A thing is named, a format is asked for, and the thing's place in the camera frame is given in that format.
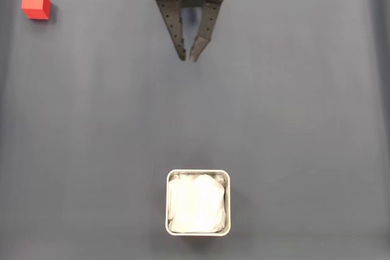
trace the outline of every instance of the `red cube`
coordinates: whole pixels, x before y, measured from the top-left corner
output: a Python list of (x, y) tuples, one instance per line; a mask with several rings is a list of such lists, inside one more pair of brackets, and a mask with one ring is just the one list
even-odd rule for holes
[(49, 19), (50, 0), (22, 0), (22, 10), (28, 18)]

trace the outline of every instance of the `white cloth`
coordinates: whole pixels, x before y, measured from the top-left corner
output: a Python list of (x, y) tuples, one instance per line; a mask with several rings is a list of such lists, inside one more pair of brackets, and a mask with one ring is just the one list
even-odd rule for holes
[(173, 175), (168, 184), (169, 229), (175, 233), (215, 233), (225, 227), (222, 175)]

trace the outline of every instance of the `table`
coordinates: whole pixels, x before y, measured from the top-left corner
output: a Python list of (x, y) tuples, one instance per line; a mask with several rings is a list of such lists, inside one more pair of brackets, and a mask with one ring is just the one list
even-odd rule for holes
[[(381, 0), (225, 0), (197, 63), (154, 0), (51, 1), (0, 0), (1, 259), (389, 259)], [(226, 237), (165, 231), (176, 168), (230, 174)]]

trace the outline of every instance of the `dark gray table surface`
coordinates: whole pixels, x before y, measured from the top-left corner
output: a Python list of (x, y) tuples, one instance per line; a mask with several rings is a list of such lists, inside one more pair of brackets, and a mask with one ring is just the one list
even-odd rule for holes
[[(390, 258), (381, 0), (225, 0), (197, 63), (154, 0), (51, 1), (0, 0), (0, 259)], [(165, 231), (175, 168), (230, 174), (226, 237)]]

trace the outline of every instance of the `metal container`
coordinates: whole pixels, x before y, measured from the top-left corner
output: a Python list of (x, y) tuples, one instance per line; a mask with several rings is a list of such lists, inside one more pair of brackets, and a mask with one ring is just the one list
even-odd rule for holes
[[(169, 180), (173, 175), (180, 175), (180, 174), (188, 174), (188, 175), (196, 175), (196, 174), (207, 174), (207, 175), (222, 175), (226, 182), (225, 187), (225, 213), (226, 213), (226, 223), (223, 230), (218, 231), (216, 233), (174, 233), (172, 232), (168, 227), (168, 184)], [(225, 236), (229, 231), (230, 227), (232, 226), (231, 219), (230, 219), (230, 177), (227, 172), (224, 170), (183, 170), (183, 169), (176, 169), (169, 172), (168, 176), (166, 177), (166, 208), (165, 208), (165, 228), (166, 231), (173, 235), (173, 236), (213, 236), (213, 237), (222, 237)]]

